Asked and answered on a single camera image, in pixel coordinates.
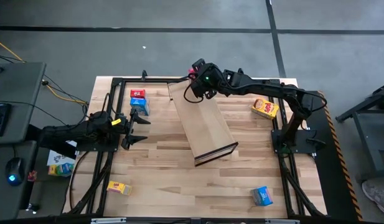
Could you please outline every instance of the concrete floor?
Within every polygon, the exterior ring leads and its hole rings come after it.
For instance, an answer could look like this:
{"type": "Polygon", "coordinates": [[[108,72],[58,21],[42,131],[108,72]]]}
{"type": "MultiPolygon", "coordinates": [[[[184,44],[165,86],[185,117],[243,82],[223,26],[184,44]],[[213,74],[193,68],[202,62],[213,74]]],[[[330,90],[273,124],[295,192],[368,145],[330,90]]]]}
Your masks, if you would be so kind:
{"type": "MultiPolygon", "coordinates": [[[[278,29],[384,29],[384,0],[272,0],[278,29]]],[[[0,4],[0,23],[45,26],[269,29],[265,0],[62,0],[0,4]]],[[[26,61],[47,63],[64,90],[90,99],[98,75],[186,75],[199,58],[252,77],[279,77],[271,34],[75,33],[0,31],[0,41],[26,61]]],[[[384,84],[384,35],[279,35],[286,75],[307,90],[322,90],[332,116],[384,84]]],[[[9,55],[0,47],[0,54],[9,55]]],[[[41,88],[37,105],[75,123],[79,106],[41,88]]],[[[59,125],[35,111],[36,126],[59,125]]],[[[350,176],[369,171],[352,120],[335,123],[350,176]]],[[[39,154],[44,173],[47,154],[39,154]]],[[[42,177],[34,193],[41,216],[60,212],[67,180],[42,177]]],[[[384,188],[384,179],[376,180],[384,188]]],[[[354,181],[363,218],[384,214],[354,181]]]]}

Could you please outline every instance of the wooden tabletop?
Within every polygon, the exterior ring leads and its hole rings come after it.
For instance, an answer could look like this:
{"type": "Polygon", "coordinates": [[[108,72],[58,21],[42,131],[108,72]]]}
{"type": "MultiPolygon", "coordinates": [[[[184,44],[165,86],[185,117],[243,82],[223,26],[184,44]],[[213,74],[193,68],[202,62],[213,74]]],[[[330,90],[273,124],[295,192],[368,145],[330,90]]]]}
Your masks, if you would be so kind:
{"type": "MultiPolygon", "coordinates": [[[[89,112],[101,110],[110,91],[113,77],[97,77],[89,112]]],[[[297,85],[294,78],[281,78],[285,84],[297,85]]],[[[239,142],[235,151],[199,167],[194,157],[175,105],[169,98],[167,84],[129,83],[126,85],[122,112],[129,114],[130,89],[145,89],[150,100],[151,115],[144,117],[150,125],[135,124],[135,135],[148,136],[126,151],[115,153],[110,180],[133,186],[130,196],[108,192],[107,217],[222,217],[222,218],[286,218],[279,162],[273,153],[272,122],[251,112],[257,95],[229,96],[218,94],[222,116],[239,142]],[[250,190],[267,186],[273,204],[257,207],[250,190]]],[[[116,91],[114,108],[119,90],[116,91]]],[[[287,103],[286,114],[291,117],[287,103]]],[[[79,165],[73,183],[76,204],[91,184],[96,161],[89,153],[79,165]]],[[[302,189],[322,213],[326,213],[317,168],[313,158],[295,155],[302,189]]],[[[297,212],[293,188],[291,199],[297,212]]],[[[94,211],[100,198],[96,191],[94,211]]],[[[69,211],[68,197],[63,212],[69,211]]]]}

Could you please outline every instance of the white and blue box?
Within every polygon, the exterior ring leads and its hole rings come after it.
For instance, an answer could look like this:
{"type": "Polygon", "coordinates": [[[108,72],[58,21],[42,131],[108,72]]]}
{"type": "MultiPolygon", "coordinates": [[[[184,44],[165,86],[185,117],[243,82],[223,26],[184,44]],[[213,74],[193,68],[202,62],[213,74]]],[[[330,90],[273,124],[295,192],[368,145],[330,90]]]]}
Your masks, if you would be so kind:
{"type": "Polygon", "coordinates": [[[255,205],[267,206],[273,204],[272,198],[266,186],[251,190],[255,205]]]}
{"type": "Polygon", "coordinates": [[[149,100],[141,98],[131,98],[130,105],[139,113],[139,115],[149,116],[149,100]]]}

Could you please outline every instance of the red and white box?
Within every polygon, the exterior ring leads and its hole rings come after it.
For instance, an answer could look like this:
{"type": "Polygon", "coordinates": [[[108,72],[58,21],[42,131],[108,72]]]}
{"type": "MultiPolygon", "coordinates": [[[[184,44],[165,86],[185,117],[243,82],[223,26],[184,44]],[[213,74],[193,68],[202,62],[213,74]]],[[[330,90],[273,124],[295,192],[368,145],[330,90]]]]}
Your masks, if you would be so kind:
{"type": "Polygon", "coordinates": [[[146,91],[145,90],[131,90],[131,97],[132,98],[141,98],[146,99],[146,91]]]}

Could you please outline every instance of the shoe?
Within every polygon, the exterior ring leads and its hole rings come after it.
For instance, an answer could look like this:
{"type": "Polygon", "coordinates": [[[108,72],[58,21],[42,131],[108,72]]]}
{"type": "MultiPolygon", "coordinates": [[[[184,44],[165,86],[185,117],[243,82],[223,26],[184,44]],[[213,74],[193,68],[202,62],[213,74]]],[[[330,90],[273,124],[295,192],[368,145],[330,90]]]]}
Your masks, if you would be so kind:
{"type": "Polygon", "coordinates": [[[369,180],[362,183],[362,190],[366,197],[374,201],[377,207],[384,213],[384,190],[378,189],[375,185],[371,184],[369,180]]]}

